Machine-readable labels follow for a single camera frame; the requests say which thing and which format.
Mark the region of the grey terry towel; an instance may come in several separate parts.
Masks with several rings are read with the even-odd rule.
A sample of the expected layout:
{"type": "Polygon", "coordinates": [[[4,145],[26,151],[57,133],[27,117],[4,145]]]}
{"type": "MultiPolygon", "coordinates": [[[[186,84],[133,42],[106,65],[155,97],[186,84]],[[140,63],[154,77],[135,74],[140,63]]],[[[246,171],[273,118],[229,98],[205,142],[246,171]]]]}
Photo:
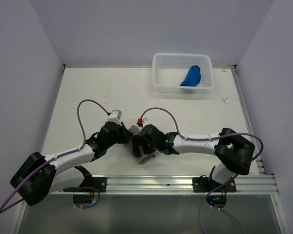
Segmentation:
{"type": "MultiPolygon", "coordinates": [[[[140,136],[140,128],[132,125],[129,129],[129,131],[132,133],[132,136],[139,135],[140,136]]],[[[155,151],[151,149],[151,147],[148,145],[148,143],[140,136],[142,140],[142,146],[140,147],[141,150],[141,157],[135,157],[140,165],[145,164],[147,161],[149,161],[152,158],[155,158],[155,151]]]]}

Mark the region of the blue microfiber towel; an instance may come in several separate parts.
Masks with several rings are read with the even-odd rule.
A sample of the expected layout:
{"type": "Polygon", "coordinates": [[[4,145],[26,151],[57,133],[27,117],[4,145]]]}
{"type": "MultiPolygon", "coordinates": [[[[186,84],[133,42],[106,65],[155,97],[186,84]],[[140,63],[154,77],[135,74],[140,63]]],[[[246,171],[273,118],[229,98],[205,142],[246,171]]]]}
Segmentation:
{"type": "Polygon", "coordinates": [[[194,65],[190,67],[185,79],[182,81],[180,86],[195,87],[200,83],[200,81],[201,81],[201,69],[199,66],[194,65]]]}

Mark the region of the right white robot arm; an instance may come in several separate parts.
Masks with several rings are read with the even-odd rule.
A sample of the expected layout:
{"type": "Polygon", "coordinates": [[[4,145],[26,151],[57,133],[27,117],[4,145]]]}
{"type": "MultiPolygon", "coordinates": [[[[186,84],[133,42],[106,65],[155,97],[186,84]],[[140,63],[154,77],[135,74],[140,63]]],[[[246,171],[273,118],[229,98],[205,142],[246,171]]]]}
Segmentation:
{"type": "Polygon", "coordinates": [[[251,168],[255,146],[230,128],[223,128],[222,132],[208,136],[203,141],[193,141],[182,138],[177,132],[163,133],[154,125],[149,124],[143,128],[131,126],[132,153],[136,158],[146,155],[148,160],[154,152],[165,155],[180,155],[185,153],[198,153],[216,156],[220,163],[214,166],[208,176],[199,182],[205,191],[219,191],[234,175],[248,175],[251,168]]]}

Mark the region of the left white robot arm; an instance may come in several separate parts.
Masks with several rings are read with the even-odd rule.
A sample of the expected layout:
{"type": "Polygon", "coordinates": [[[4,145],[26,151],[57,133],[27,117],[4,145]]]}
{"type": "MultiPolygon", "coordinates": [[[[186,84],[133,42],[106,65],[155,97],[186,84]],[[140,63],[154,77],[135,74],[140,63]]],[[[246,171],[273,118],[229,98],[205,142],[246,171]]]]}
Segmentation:
{"type": "Polygon", "coordinates": [[[54,155],[32,153],[10,184],[29,206],[38,204],[55,191],[87,191],[94,186],[94,181],[83,164],[101,158],[115,144],[128,143],[132,136],[123,123],[108,121],[80,147],[54,155]]]}

